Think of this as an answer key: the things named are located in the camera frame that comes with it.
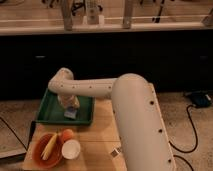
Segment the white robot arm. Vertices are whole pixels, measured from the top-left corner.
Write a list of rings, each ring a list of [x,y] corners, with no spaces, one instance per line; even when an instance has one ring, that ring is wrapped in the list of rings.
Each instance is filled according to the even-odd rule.
[[[159,104],[150,83],[134,73],[117,78],[75,80],[62,68],[48,89],[62,96],[108,98],[117,124],[127,171],[176,171]]]

